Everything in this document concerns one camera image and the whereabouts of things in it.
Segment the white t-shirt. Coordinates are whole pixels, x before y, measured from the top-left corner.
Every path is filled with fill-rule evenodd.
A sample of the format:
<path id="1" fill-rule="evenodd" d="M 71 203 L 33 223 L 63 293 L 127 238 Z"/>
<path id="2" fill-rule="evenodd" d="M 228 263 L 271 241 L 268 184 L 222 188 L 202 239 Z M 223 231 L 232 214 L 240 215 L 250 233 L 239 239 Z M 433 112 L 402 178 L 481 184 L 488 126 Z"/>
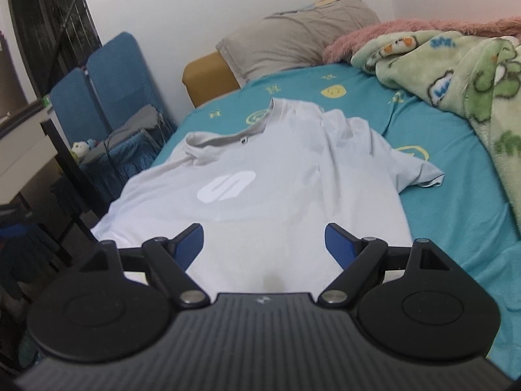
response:
<path id="1" fill-rule="evenodd" d="M 341 273 L 325 245 L 328 224 L 408 246 L 401 191 L 443 178 L 362 118 L 274 99 L 242 132 L 188 133 L 164 163 L 127 182 L 93 235 L 135 247 L 198 223 L 204 244 L 187 272 L 211 297 L 317 296 Z"/>

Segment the grey clothes on chair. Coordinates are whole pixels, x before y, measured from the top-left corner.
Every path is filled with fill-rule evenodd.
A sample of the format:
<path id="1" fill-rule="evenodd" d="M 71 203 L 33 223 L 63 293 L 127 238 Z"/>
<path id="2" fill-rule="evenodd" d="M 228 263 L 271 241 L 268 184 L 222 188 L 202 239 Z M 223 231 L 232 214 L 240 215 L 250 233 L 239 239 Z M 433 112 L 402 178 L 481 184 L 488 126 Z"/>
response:
<path id="1" fill-rule="evenodd" d="M 121 127 L 115 129 L 96 147 L 90 149 L 81 160 L 82 164 L 93 163 L 112 147 L 115 147 L 138 132 L 163 131 L 167 124 L 162 114 L 151 104 L 145 105 L 130 117 Z"/>

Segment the blue folding chair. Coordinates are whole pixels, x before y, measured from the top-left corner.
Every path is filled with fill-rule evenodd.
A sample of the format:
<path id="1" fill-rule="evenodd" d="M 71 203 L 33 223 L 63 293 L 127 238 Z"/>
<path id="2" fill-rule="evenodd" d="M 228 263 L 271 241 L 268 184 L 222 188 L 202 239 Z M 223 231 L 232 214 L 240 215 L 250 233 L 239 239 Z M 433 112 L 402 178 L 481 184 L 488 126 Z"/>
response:
<path id="1" fill-rule="evenodd" d="M 50 102 L 79 168 L 106 202 L 117 199 L 126 182 L 149 168 L 173 132 L 155 83 L 133 35 L 122 32 L 75 68 L 50 92 Z M 145 105 L 153 105 L 167 126 L 138 132 L 93 163 L 81 160 Z"/>

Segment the teal patterned bed sheet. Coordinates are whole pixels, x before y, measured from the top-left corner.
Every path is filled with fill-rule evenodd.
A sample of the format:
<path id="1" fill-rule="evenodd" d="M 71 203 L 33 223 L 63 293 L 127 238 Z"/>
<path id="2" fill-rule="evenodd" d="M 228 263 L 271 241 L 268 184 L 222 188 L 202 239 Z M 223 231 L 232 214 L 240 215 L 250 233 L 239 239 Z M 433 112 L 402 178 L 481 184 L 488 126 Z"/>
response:
<path id="1" fill-rule="evenodd" d="M 469 123 L 346 64 L 296 69 L 253 81 L 193 111 L 158 156 L 163 163 L 187 133 L 231 134 L 286 98 L 362 117 L 392 147 L 440 168 L 440 186 L 406 189 L 401 200 L 412 235 L 442 248 L 495 299 L 501 327 L 489 358 L 520 375 L 520 234 L 486 148 Z"/>

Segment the dark desk top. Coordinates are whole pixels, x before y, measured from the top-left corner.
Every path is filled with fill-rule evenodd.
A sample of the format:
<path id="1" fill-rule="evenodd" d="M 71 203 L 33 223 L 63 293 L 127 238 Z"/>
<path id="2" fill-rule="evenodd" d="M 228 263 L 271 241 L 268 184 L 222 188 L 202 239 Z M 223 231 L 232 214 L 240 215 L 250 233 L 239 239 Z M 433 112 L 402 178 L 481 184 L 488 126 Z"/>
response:
<path id="1" fill-rule="evenodd" d="M 16 111 L 14 114 L 5 116 L 5 120 L 1 121 L 0 138 L 3 138 L 14 129 L 22 125 L 26 120 L 44 111 L 45 106 L 42 99 L 31 102 L 23 109 Z"/>

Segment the green cartoon fleece blanket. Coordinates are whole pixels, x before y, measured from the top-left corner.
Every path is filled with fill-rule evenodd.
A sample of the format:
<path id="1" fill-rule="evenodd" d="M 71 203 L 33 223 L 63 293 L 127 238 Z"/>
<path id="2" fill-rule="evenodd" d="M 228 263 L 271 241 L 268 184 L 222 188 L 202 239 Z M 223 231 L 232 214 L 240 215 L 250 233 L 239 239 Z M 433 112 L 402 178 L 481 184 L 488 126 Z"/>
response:
<path id="1" fill-rule="evenodd" d="M 368 42 L 351 64 L 386 87 L 466 119 L 489 152 L 514 213 L 520 212 L 518 39 L 400 32 Z"/>

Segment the yellow wooden headboard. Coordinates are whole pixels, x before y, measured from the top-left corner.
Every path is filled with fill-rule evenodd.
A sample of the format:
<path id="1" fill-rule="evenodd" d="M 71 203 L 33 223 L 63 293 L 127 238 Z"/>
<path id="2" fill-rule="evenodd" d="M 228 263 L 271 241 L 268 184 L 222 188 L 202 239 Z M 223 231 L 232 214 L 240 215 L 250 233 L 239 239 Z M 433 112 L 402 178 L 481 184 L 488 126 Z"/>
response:
<path id="1" fill-rule="evenodd" d="M 182 83 L 194 108 L 240 89 L 232 70 L 218 52 L 189 62 Z"/>

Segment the grey beige pillow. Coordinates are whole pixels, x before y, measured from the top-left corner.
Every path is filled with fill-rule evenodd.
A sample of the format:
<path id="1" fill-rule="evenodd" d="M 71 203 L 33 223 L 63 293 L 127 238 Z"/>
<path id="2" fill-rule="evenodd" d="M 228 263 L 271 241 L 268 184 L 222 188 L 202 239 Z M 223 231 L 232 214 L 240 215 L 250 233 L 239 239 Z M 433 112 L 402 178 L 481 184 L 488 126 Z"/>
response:
<path id="1" fill-rule="evenodd" d="M 320 0 L 241 26 L 216 50 L 243 87 L 276 72 L 321 65 L 337 38 L 379 22 L 362 0 Z"/>

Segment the dark window with grille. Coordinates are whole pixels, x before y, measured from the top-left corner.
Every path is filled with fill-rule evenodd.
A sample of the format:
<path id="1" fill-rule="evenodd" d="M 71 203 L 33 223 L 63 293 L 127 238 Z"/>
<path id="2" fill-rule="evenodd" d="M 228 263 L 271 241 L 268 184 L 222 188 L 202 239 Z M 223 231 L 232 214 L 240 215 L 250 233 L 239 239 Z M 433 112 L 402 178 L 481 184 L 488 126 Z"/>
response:
<path id="1" fill-rule="evenodd" d="M 39 97 L 102 47 L 87 0 L 8 1 L 21 57 Z"/>

